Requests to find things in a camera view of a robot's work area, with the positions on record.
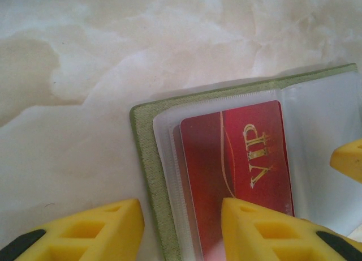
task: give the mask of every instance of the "card holder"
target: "card holder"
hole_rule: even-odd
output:
[[[362,223],[362,188],[333,170],[329,158],[335,148],[362,138],[360,85],[360,75],[347,72],[284,89],[179,105],[156,116],[154,134],[183,260],[202,260],[202,251],[186,163],[179,152],[182,120],[279,101],[295,216],[346,236]]]

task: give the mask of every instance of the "marble surface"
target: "marble surface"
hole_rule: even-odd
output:
[[[159,94],[303,67],[362,67],[362,0],[0,0],[0,247],[139,198],[128,118]]]

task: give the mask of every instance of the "red vip card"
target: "red vip card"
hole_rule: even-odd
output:
[[[233,196],[293,215],[278,101],[187,118],[180,132],[205,261],[226,260],[223,198]]]

